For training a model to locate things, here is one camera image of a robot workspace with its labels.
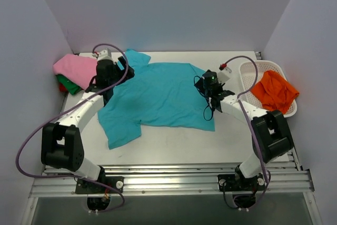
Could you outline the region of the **teal t-shirt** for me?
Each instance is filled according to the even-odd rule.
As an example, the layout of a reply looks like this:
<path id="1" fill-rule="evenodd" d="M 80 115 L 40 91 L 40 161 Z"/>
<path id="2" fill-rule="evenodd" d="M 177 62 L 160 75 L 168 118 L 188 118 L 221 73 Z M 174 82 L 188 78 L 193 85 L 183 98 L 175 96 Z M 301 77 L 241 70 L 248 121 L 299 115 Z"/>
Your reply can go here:
<path id="1" fill-rule="evenodd" d="M 134 50 L 125 55 L 135 76 L 116 86 L 98 112 L 109 149 L 139 138 L 142 125 L 215 130 L 206 101 L 194 87 L 203 69 L 190 63 L 151 63 L 150 56 Z"/>

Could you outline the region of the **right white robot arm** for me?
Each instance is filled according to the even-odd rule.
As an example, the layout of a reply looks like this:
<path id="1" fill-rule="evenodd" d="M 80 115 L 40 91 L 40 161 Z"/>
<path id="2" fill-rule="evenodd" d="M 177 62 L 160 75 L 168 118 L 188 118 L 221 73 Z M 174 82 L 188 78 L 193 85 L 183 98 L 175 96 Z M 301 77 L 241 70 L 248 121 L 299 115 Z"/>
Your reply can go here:
<path id="1" fill-rule="evenodd" d="M 267 178 L 266 165 L 294 148 L 287 120 L 279 110 L 267 111 L 237 98 L 232 91 L 225 90 L 219 81 L 219 73 L 206 71 L 194 86 L 208 102 L 211 111 L 229 114 L 247 123 L 253 153 L 236 168 L 235 186 L 247 189 L 253 177 L 263 173 Z"/>

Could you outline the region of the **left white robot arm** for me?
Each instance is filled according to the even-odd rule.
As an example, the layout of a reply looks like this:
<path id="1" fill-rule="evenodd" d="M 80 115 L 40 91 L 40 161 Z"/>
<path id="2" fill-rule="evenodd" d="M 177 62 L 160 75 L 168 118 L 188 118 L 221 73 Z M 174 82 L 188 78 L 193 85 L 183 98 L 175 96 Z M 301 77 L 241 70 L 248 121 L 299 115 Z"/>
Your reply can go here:
<path id="1" fill-rule="evenodd" d="M 88 179 L 87 187 L 94 193 L 106 188 L 103 169 L 85 157 L 81 133 L 92 117 L 113 96 L 113 88 L 134 77 L 134 70 L 125 56 L 115 62 L 110 56 L 99 57 L 96 75 L 90 80 L 82 98 L 55 123 L 42 129 L 41 162 L 66 169 L 79 178 Z"/>

